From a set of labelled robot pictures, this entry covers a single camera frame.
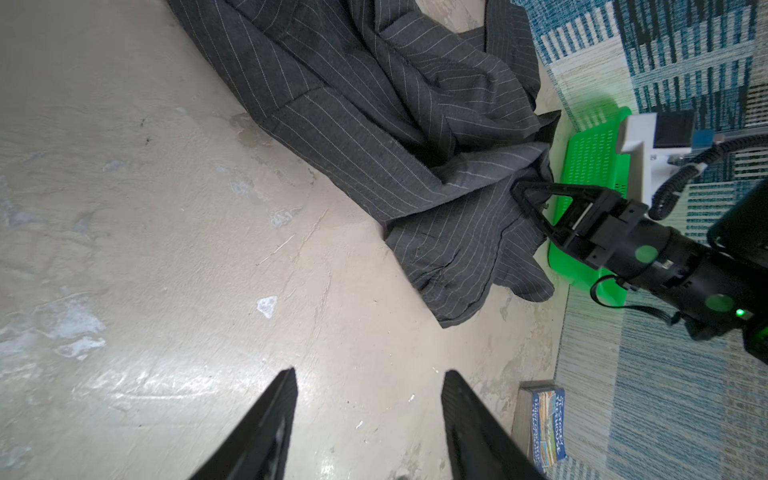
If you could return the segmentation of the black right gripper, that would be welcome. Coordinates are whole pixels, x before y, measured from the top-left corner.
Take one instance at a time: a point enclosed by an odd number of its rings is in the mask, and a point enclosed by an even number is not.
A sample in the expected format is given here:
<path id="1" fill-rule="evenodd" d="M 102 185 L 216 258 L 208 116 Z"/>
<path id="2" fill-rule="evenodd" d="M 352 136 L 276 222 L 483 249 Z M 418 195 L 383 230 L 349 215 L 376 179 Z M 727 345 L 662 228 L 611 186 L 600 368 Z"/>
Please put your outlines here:
<path id="1" fill-rule="evenodd" d="M 511 193 L 523 214 L 559 250 L 593 269 L 607 265 L 649 209 L 618 191 L 594 185 L 519 180 Z M 545 203 L 552 197 L 571 199 L 555 224 L 544 215 Z"/>

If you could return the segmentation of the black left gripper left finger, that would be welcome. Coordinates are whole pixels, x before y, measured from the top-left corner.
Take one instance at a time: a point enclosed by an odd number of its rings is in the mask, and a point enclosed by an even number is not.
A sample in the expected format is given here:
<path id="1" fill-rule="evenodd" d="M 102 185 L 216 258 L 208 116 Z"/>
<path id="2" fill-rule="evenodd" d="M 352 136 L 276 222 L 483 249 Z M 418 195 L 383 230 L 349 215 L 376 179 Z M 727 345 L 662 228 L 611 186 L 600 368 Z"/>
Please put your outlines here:
<path id="1" fill-rule="evenodd" d="M 298 397 L 296 371 L 280 371 L 193 479 L 271 479 L 285 475 Z"/>

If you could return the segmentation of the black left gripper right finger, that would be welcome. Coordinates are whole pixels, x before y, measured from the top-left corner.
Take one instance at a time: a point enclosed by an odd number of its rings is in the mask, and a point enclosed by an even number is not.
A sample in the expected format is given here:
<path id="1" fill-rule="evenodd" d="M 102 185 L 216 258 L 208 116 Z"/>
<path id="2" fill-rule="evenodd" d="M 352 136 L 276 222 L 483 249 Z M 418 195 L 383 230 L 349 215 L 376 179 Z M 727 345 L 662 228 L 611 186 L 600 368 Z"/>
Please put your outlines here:
<path id="1" fill-rule="evenodd" d="M 445 373 L 441 405 L 454 479 L 535 480 L 543 477 L 456 370 Z"/>

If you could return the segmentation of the green plastic basket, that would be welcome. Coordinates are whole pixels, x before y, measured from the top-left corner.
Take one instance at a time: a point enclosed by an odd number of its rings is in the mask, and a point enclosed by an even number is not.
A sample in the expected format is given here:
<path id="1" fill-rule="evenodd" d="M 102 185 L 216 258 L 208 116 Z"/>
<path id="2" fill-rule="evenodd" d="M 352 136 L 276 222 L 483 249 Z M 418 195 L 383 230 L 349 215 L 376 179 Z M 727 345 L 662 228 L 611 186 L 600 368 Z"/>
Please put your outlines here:
<path id="1" fill-rule="evenodd" d="M 586 208 L 587 200 L 596 198 L 599 187 L 615 190 L 621 196 L 627 194 L 630 157 L 618 154 L 616 145 L 620 124 L 631 114 L 630 108 L 621 107 L 603 123 L 574 134 L 568 141 L 561 182 L 580 187 L 575 199 L 581 210 Z M 610 270 L 595 270 L 554 244 L 549 246 L 548 262 L 571 286 L 585 292 L 595 291 L 602 303 L 625 304 L 627 291 L 613 280 L 602 279 L 611 274 Z"/>

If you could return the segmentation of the colourful treehouse book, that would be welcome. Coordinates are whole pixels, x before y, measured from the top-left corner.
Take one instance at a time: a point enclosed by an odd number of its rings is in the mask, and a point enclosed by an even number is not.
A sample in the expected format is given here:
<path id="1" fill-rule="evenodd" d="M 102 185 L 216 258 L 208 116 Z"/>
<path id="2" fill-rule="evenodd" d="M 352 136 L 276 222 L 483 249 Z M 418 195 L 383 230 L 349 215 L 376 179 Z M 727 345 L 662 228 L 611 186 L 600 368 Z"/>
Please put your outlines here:
<path id="1" fill-rule="evenodd" d="M 553 381 L 526 381 L 519 386 L 513 442 L 542 473 L 567 458 L 564 424 L 566 391 Z"/>

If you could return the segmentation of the dark pinstriped long sleeve shirt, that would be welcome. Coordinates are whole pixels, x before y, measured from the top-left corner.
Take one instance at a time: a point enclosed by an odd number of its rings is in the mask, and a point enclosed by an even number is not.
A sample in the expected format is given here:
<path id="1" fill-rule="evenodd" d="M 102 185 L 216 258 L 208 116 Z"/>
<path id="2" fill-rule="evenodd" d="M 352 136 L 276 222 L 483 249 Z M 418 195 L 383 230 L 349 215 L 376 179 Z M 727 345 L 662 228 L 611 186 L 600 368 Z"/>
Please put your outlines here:
<path id="1" fill-rule="evenodd" d="M 173 1 L 170 9 L 253 121 L 385 229 L 444 327 L 490 289 L 543 302 L 543 234 L 512 195 L 549 182 L 555 112 L 537 114 L 525 9 L 490 1 L 456 33 L 413 1 Z"/>

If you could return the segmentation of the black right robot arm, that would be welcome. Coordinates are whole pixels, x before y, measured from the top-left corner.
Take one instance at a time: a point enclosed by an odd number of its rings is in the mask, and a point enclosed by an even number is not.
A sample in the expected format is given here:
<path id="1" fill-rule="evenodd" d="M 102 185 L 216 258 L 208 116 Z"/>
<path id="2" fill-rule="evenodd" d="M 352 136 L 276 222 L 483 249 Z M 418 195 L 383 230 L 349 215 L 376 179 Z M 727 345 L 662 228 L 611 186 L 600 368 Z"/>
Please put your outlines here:
<path id="1" fill-rule="evenodd" d="M 732 330 L 767 359 L 767 183 L 761 181 L 698 243 L 647 218 L 648 206 L 606 187 L 520 180 L 511 193 L 560 251 L 624 289 L 674 309 L 637 311 L 684 323 L 697 341 Z"/>

